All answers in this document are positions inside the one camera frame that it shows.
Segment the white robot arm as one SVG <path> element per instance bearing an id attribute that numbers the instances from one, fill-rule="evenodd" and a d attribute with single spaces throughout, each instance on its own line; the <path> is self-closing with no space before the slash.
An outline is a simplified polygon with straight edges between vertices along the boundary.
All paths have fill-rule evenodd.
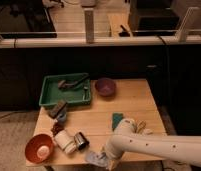
<path id="1" fill-rule="evenodd" d="M 111 160 L 120 159 L 125 152 L 135 152 L 201 167 L 201 136 L 137 134 L 131 118 L 120 121 L 104 151 Z"/>

